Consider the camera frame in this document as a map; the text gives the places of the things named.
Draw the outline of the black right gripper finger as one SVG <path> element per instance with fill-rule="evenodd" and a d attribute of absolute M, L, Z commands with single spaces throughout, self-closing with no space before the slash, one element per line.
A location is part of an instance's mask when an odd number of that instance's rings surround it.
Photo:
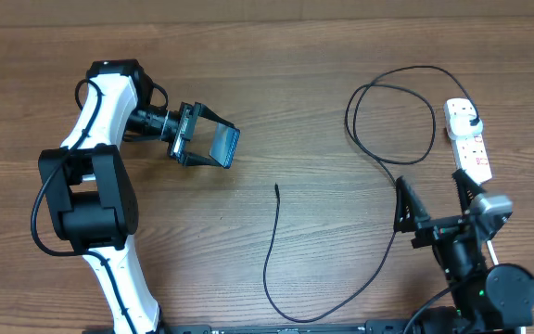
<path fill-rule="evenodd" d="M 462 212 L 466 212 L 473 199 L 486 192 L 486 190 L 477 184 L 463 169 L 456 170 L 452 175 L 458 194 L 459 204 Z"/>
<path fill-rule="evenodd" d="M 421 224 L 431 220 L 423 202 L 404 176 L 396 180 L 395 192 L 396 209 L 393 221 L 395 232 L 415 232 Z"/>

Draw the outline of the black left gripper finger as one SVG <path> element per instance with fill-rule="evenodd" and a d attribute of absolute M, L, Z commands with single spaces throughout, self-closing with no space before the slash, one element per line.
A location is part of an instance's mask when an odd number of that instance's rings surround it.
<path fill-rule="evenodd" d="M 204 165 L 222 167 L 222 165 L 212 157 L 200 156 L 192 152 L 186 152 L 184 154 L 183 166 L 192 167 Z"/>
<path fill-rule="evenodd" d="M 196 102 L 195 108 L 197 109 L 197 115 L 201 118 L 205 118 L 207 120 L 225 125 L 230 128 L 235 128 L 235 125 L 231 122 L 228 122 L 227 120 L 221 118 L 218 116 L 214 111 L 212 111 L 209 107 L 207 107 L 205 104 Z"/>

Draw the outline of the Samsung Galaxy smartphone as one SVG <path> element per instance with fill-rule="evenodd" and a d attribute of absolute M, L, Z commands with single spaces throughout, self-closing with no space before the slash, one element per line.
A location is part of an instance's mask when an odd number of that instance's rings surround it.
<path fill-rule="evenodd" d="M 232 165 L 240 130 L 218 123 L 210 148 L 210 157 L 224 169 Z"/>

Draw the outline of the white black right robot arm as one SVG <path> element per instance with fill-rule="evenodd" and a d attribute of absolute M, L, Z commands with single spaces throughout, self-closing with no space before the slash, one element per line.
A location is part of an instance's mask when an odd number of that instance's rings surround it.
<path fill-rule="evenodd" d="M 534 276 L 513 263 L 489 267 L 482 247 L 513 213 L 513 202 L 490 193 L 464 170 L 452 174 L 459 215 L 433 219 L 411 185 L 395 182 L 393 230 L 413 232 L 412 247 L 429 247 L 448 287 L 407 320 L 404 333 L 519 333 L 534 324 Z"/>

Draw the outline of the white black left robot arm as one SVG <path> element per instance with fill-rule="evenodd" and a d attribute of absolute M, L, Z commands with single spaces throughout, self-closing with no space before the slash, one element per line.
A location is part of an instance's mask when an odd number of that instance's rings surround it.
<path fill-rule="evenodd" d="M 183 166 L 230 168 L 240 131 L 201 103 L 170 111 L 152 96 L 164 89 L 135 59 L 99 60 L 86 72 L 84 101 L 74 128 L 62 144 L 42 151 L 42 179 L 31 213 L 34 243 L 41 241 L 37 214 L 45 202 L 57 237 L 69 242 L 67 256 L 80 256 L 92 268 L 113 316 L 113 333 L 167 333 L 136 254 L 139 210 L 121 158 L 124 142 L 158 140 Z"/>

